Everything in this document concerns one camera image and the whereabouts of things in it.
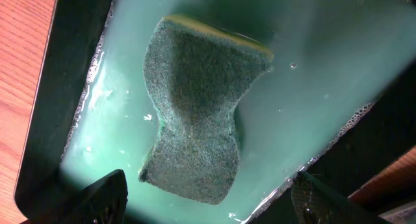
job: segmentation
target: wooden table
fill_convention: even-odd
[[[55,0],[0,0],[0,223],[25,217],[13,192]]]

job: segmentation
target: green liquid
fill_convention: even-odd
[[[275,54],[275,71],[238,105],[240,169],[217,206],[138,181],[158,127],[144,54],[158,21],[176,12],[259,40]],[[116,0],[61,172],[81,188],[123,169],[127,213],[150,223],[238,223],[404,69],[416,55],[415,29],[406,0]]]

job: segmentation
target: murky water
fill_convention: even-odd
[[[144,53],[157,22],[176,12],[259,40],[275,54],[275,71],[239,103],[240,169],[217,206],[137,179],[158,127]],[[150,223],[238,223],[402,71],[416,55],[415,29],[406,0],[116,0],[61,171],[83,187],[123,169],[127,212]]]

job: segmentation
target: soapy water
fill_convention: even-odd
[[[153,212],[153,211],[148,210],[149,207],[152,207],[152,204],[150,202],[152,200],[158,200],[158,199],[160,199],[161,201],[166,200],[167,208],[179,208],[180,209],[180,207],[183,207],[184,209],[187,209],[188,211],[188,209],[190,208],[189,206],[185,205],[185,203],[187,204],[188,201],[183,202],[180,199],[178,200],[171,199],[170,197],[173,195],[168,194],[168,193],[165,194],[160,191],[156,191],[157,188],[151,188],[150,185],[148,184],[137,185],[138,184],[137,171],[140,170],[141,165],[144,163],[145,156],[141,156],[140,158],[137,158],[136,160],[139,161],[139,163],[135,163],[132,161],[132,158],[135,158],[137,156],[134,150],[128,148],[127,146],[125,146],[125,148],[120,148],[117,145],[115,146],[116,148],[113,151],[111,151],[108,148],[100,148],[94,145],[94,144],[100,145],[103,143],[102,141],[100,142],[95,141],[97,138],[100,138],[102,134],[105,134],[103,132],[114,132],[114,131],[109,131],[107,128],[118,128],[121,126],[119,123],[117,123],[117,121],[114,120],[116,116],[123,116],[124,118],[127,118],[127,119],[131,118],[132,121],[136,121],[136,119],[141,119],[141,121],[148,123],[149,127],[153,127],[154,129],[157,128],[157,118],[154,118],[156,114],[151,105],[147,106],[146,111],[140,112],[140,114],[130,111],[129,109],[129,105],[131,105],[129,103],[130,98],[133,99],[134,96],[137,94],[137,92],[135,91],[136,87],[131,82],[131,79],[129,77],[130,74],[125,71],[118,71],[117,69],[112,69],[108,64],[103,62],[105,60],[105,57],[109,53],[111,53],[111,51],[104,49],[104,43],[105,43],[104,35],[105,35],[105,32],[107,31],[107,27],[111,24],[111,19],[114,14],[114,1],[111,4],[109,15],[105,23],[105,29],[103,31],[103,34],[100,37],[99,43],[97,45],[96,53],[93,56],[91,66],[88,71],[85,88],[81,95],[79,106],[74,116],[73,125],[71,127],[70,132],[68,133],[67,144],[62,154],[62,158],[64,159],[63,162],[66,160],[66,163],[69,164],[71,160],[70,157],[73,155],[76,155],[77,150],[81,149],[82,159],[84,160],[86,165],[90,166],[90,168],[84,168],[84,170],[91,169],[92,171],[96,171],[97,166],[103,166],[102,164],[103,160],[106,160],[105,163],[109,163],[112,160],[112,158],[98,156],[100,152],[110,151],[113,153],[117,153],[118,155],[121,155],[123,157],[118,157],[118,159],[115,159],[117,162],[115,162],[114,165],[122,165],[122,164],[123,165],[114,166],[113,169],[122,168],[126,173],[127,184],[129,187],[129,195],[130,195],[128,197],[129,203],[127,204],[128,205],[127,212],[132,212],[132,210],[134,210],[135,213],[137,213],[138,209],[139,210],[143,209],[143,213],[149,215],[150,213]],[[356,1],[357,3],[365,4],[366,0],[356,0]],[[295,61],[296,63],[295,62],[291,63],[291,61],[286,62],[285,67],[287,68],[287,64],[290,64],[292,72],[294,73],[297,71],[305,72],[304,70],[302,70],[305,67],[302,61],[298,61],[296,59],[294,59],[293,61]],[[332,101],[332,99],[336,98],[336,96],[333,95],[332,93],[324,92],[319,95],[319,98],[321,98],[322,101],[325,101],[325,100]],[[337,133],[335,138],[328,144],[327,147],[323,148],[323,151],[319,155],[322,155],[326,150],[328,150],[331,146],[333,146],[342,135],[344,135],[349,129],[354,127],[357,124],[357,122],[371,109],[372,105],[373,103],[369,103],[369,104],[364,105],[359,110],[355,112],[351,112],[353,116],[346,122],[346,124],[343,127],[341,127],[340,131]],[[284,108],[284,107],[278,109],[278,112],[281,112],[280,114],[283,114],[286,111],[287,111],[287,108]],[[83,133],[84,132],[84,130],[82,130],[83,122],[85,123],[88,121],[96,121],[95,124],[88,125],[89,127],[93,126],[93,128],[95,128],[96,131],[88,130],[88,131],[85,131],[86,133]],[[69,150],[70,153],[68,154],[68,156],[65,156],[65,153],[67,150]],[[250,152],[248,153],[248,155],[250,156],[250,158],[256,158],[257,153]],[[310,165],[316,162],[319,155],[310,158],[305,164],[302,164],[298,168],[289,168],[285,170],[287,171],[287,173],[294,173],[296,171],[306,170]],[[63,164],[64,165],[62,169],[69,171],[68,166],[66,166],[65,163]],[[77,176],[77,173],[78,172],[70,172],[71,176]],[[81,183],[81,187],[86,186],[88,183],[93,182],[93,180],[97,178],[94,178],[94,176],[92,176],[91,178],[92,181],[88,180],[88,182],[85,182],[85,178],[83,179],[84,179],[84,182]],[[285,182],[282,185],[278,186],[278,188],[273,189],[271,192],[270,190],[262,192],[262,194],[264,195],[261,196],[261,202],[256,207],[255,205],[253,205],[253,211],[249,216],[247,216],[246,214],[242,215],[238,210],[232,210],[232,208],[227,206],[227,210],[224,210],[224,217],[228,219],[232,219],[233,221],[237,221],[239,223],[249,222],[253,217],[256,217],[262,211],[266,210],[273,200],[277,199],[288,187],[290,187],[291,182],[292,182],[292,178],[287,177],[285,179]],[[151,194],[149,197],[141,197],[137,195],[138,191],[136,191],[136,189],[144,189],[144,188],[150,191],[148,192]],[[161,195],[161,194],[169,198],[158,197],[158,195]],[[138,198],[143,199],[146,202],[148,202],[148,205],[142,206],[141,204],[138,204],[137,202]],[[209,207],[201,205],[201,209],[195,208],[195,212],[201,212],[200,210],[203,210],[205,208],[208,209]],[[183,221],[185,220],[184,218],[186,218],[186,214],[184,214],[184,216],[174,214],[172,215],[172,217],[173,216],[175,217],[170,219],[171,223],[175,223],[176,221],[180,223],[186,223],[186,221]]]

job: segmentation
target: green scrubbing surface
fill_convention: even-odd
[[[234,110],[256,78],[271,71],[272,53],[184,16],[156,26],[144,80],[159,118],[153,151],[139,179],[216,205],[239,168]]]

